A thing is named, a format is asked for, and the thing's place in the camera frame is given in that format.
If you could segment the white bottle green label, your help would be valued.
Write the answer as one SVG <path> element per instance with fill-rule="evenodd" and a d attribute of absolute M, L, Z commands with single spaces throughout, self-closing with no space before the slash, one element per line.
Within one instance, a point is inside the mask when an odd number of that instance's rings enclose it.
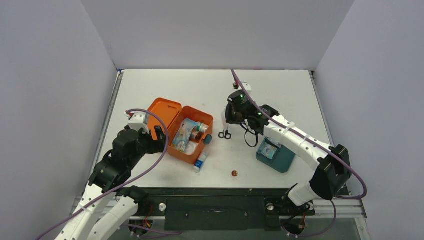
<path fill-rule="evenodd" d="M 202 134 L 205 134 L 209 127 L 210 126 L 205 123 L 197 122 L 197 126 L 195 127 L 195 130 Z"/>

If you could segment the teal divided tray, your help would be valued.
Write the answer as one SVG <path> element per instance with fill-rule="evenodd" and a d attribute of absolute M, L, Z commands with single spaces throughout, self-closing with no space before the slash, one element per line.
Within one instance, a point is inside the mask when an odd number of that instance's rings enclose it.
<path fill-rule="evenodd" d="M 262 141 L 261 145 L 264 145 L 264 144 L 272 145 L 267 141 L 266 137 Z M 258 150 L 256 151 L 255 156 L 256 156 L 256 159 L 260 161 L 261 163 L 269 166 L 270 168 L 276 170 L 279 173 L 284 174 L 290 169 L 296 154 L 281 144 L 281 148 L 278 148 L 273 159 L 268 159 L 262 156 L 261 154 L 258 154 Z"/>

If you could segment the white gauze packet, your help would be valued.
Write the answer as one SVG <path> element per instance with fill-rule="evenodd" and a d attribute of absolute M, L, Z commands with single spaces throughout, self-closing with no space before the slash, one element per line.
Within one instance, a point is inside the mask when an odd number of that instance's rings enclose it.
<path fill-rule="evenodd" d="M 198 147 L 197 142 L 189 141 L 186 145 L 184 153 L 186 155 L 192 155 L 196 151 L 197 147 Z"/>

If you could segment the brown bottle orange cap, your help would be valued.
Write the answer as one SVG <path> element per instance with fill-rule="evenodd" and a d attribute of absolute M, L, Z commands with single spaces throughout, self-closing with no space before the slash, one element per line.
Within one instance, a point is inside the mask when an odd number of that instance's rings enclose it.
<path fill-rule="evenodd" d="M 202 139 L 203 133 L 197 130 L 193 130 L 190 134 L 190 140 L 193 142 L 199 142 Z"/>

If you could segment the zip bag of wipes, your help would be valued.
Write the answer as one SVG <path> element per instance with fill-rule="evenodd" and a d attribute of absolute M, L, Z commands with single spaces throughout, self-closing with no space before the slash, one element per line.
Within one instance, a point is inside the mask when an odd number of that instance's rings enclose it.
<path fill-rule="evenodd" d="M 266 138 L 266 140 L 270 143 L 270 144 L 272 144 L 273 146 L 275 146 L 276 148 L 281 148 L 281 144 L 277 141 L 277 140 L 275 140 L 275 139 L 272 139 L 272 138 L 270 138 L 270 137 L 267 137 Z"/>

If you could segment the white blue tube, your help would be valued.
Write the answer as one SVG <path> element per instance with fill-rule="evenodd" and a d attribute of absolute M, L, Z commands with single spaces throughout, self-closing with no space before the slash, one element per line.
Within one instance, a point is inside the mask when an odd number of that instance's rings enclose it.
<path fill-rule="evenodd" d="M 209 154 L 207 152 L 201 152 L 200 153 L 197 160 L 193 164 L 193 169 L 196 173 L 199 173 L 201 171 L 201 169 L 202 169 L 204 163 L 206 162 L 208 156 L 209 156 Z"/>

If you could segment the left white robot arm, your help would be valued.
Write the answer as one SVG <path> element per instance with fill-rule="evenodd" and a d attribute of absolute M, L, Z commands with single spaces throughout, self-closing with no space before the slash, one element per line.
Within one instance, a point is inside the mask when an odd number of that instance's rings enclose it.
<path fill-rule="evenodd" d="M 127 125 L 112 142 L 103 159 L 96 164 L 85 192 L 58 240 L 105 240 L 131 215 L 149 209 L 148 194 L 137 186 L 128 187 L 132 170 L 142 157 L 168 149 L 169 131 L 162 125 L 149 130 Z"/>

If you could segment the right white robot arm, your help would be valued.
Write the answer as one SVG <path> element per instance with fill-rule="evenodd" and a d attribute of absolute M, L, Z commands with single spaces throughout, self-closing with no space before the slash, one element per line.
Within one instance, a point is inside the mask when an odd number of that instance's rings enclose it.
<path fill-rule="evenodd" d="M 314 199 L 332 200 L 351 178 L 349 152 L 308 136 L 269 105 L 256 107 L 248 96 L 237 90 L 229 95 L 225 121 L 230 125 L 246 124 L 256 135 L 263 135 L 301 158 L 313 171 L 310 180 L 297 183 L 282 199 L 283 209 L 296 213 Z"/>

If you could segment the small teal wipe packet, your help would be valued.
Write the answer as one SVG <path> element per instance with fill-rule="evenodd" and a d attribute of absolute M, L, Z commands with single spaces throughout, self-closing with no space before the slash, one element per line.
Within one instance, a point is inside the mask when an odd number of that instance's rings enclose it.
<path fill-rule="evenodd" d="M 277 150 L 278 150 L 277 147 L 265 143 L 264 145 L 261 145 L 259 147 L 257 152 L 258 152 L 258 154 L 266 157 L 267 159 L 272 160 L 274 158 Z"/>

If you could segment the blue snack packet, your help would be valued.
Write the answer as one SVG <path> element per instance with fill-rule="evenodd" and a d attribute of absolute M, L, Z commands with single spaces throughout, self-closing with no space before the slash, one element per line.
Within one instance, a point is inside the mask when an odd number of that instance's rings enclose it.
<path fill-rule="evenodd" d="M 187 144 L 190 140 L 192 131 L 197 125 L 198 125 L 197 122 L 189 118 L 184 119 L 184 121 L 181 123 L 179 130 L 177 131 L 177 134 L 175 135 L 171 143 L 171 147 L 180 152 L 185 152 L 187 148 Z"/>

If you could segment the orange plastic medicine box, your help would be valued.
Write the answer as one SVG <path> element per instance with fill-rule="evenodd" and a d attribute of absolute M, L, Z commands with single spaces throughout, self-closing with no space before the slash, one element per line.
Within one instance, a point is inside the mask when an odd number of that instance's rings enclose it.
<path fill-rule="evenodd" d="M 168 129 L 169 144 L 167 153 L 178 160 L 193 165 L 206 145 L 212 140 L 214 117 L 191 106 L 182 106 L 179 102 L 165 98 L 155 99 L 148 108 L 148 111 L 157 115 Z M 186 118 L 208 126 L 203 136 L 196 141 L 197 147 L 192 154 L 186 154 L 171 146 L 181 124 Z"/>

